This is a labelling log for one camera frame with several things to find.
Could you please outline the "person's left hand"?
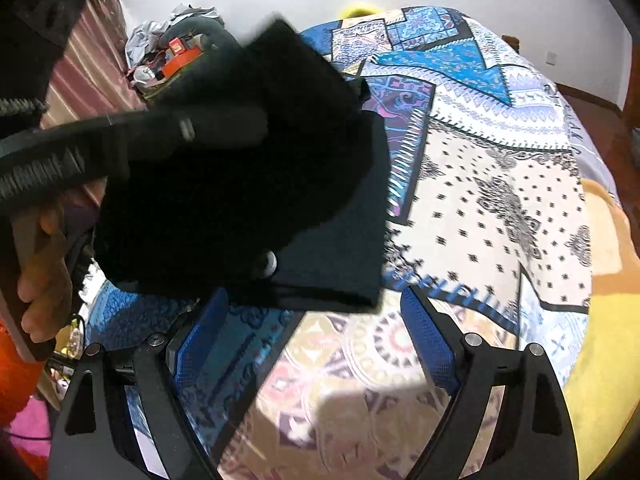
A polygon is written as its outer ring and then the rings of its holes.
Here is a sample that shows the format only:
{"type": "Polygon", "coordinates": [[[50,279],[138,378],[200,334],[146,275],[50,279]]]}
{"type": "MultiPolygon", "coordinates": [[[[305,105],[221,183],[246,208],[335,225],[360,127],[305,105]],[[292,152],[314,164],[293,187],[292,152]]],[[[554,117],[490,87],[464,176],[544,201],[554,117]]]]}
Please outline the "person's left hand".
{"type": "Polygon", "coordinates": [[[28,304],[21,326],[36,344],[54,338],[72,310],[73,286],[65,263],[70,242],[63,234],[64,209],[67,205],[99,209],[105,189],[104,179],[92,181],[37,210],[43,242],[27,260],[17,283],[17,295],[28,304]]]}

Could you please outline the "orange sleeve forearm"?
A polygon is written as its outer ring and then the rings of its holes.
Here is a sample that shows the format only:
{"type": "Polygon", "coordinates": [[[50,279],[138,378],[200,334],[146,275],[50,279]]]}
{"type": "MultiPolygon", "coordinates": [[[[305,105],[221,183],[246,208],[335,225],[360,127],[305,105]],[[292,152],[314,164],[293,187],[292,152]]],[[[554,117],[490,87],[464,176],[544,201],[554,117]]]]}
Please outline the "orange sleeve forearm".
{"type": "MultiPolygon", "coordinates": [[[[43,369],[40,362],[26,363],[18,355],[14,341],[4,325],[1,325],[1,434],[11,425],[16,415],[26,408],[30,396],[36,391],[43,369]]],[[[26,443],[10,440],[11,445],[26,467],[37,479],[47,478],[48,460],[29,452],[26,443]]]]}

